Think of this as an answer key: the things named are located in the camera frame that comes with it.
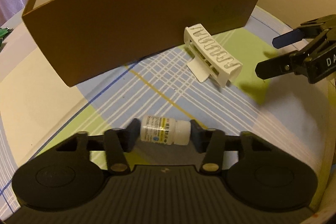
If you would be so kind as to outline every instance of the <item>medicine bottle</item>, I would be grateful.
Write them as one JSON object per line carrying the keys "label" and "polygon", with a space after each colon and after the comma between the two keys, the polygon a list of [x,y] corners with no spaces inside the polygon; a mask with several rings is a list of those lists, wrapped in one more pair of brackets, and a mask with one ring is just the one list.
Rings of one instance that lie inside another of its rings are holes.
{"label": "medicine bottle", "polygon": [[141,122],[140,139],[167,145],[187,145],[190,139],[190,122],[145,115]]}

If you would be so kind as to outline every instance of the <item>cardboard box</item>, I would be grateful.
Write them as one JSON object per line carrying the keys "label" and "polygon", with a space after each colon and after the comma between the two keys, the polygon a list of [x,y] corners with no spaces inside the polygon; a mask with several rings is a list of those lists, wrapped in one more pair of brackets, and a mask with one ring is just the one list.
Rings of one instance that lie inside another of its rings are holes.
{"label": "cardboard box", "polygon": [[183,44],[186,26],[243,27],[258,0],[29,0],[22,18],[68,86]]}

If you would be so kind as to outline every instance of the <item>checkered tablecloth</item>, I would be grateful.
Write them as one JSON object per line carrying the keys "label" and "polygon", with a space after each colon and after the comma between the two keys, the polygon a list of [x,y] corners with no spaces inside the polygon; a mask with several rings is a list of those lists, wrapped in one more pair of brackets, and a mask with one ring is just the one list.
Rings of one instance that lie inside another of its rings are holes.
{"label": "checkered tablecloth", "polygon": [[[272,39],[289,30],[255,8],[244,28],[214,36],[244,64],[240,77],[224,89],[211,79],[202,84],[196,80],[186,66],[191,57],[183,47],[69,88],[25,26],[19,25],[0,52],[0,218],[6,219],[19,208],[11,188],[18,166],[77,131],[102,134],[145,114],[196,119],[204,127],[220,128],[230,135],[246,130],[256,133],[315,170],[320,182],[315,197],[318,203],[328,178],[328,151],[334,147],[330,140],[335,133],[330,128],[335,87],[327,80],[309,85],[303,76],[294,75],[263,81],[254,73],[257,62],[274,54]],[[203,156],[191,143],[164,146],[141,141],[126,154],[131,165],[197,167]],[[102,152],[93,152],[91,160],[105,167]]]}

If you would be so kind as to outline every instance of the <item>yellow label stripe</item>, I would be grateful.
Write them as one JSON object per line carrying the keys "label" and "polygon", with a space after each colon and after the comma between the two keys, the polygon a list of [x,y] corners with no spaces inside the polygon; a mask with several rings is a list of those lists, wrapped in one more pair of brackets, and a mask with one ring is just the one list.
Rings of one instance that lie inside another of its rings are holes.
{"label": "yellow label stripe", "polygon": [[165,127],[166,127],[166,118],[162,118],[162,125],[160,130],[160,142],[163,142],[163,138],[165,136]]}
{"label": "yellow label stripe", "polygon": [[191,115],[189,112],[185,111],[182,107],[180,107],[178,104],[176,104],[172,99],[170,99],[168,96],[166,96],[165,94],[163,94],[160,90],[158,90],[155,86],[153,86],[151,83],[149,83],[146,79],[144,79],[140,74],[138,74],[136,71],[134,70],[130,70],[131,73],[133,73],[136,77],[138,77],[142,82],[144,82],[146,85],[148,85],[152,90],[154,90],[157,94],[159,94],[163,99],[165,99],[167,102],[169,102],[170,104],[172,104],[174,107],[176,107],[179,111],[181,111],[182,113],[184,113],[187,117],[189,117],[192,120],[196,120],[196,122],[203,127],[204,129],[207,129],[207,127],[200,122],[199,120],[197,120],[193,115]]}

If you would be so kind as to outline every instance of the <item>screw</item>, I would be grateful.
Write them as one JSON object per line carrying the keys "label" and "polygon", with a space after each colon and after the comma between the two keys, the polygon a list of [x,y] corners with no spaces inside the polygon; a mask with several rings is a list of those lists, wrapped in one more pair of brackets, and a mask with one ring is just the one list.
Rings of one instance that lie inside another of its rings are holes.
{"label": "screw", "polygon": [[203,170],[207,171],[207,172],[216,172],[219,169],[218,164],[204,164],[202,166]]}
{"label": "screw", "polygon": [[111,166],[111,170],[114,172],[124,172],[127,170],[126,164],[113,164]]}

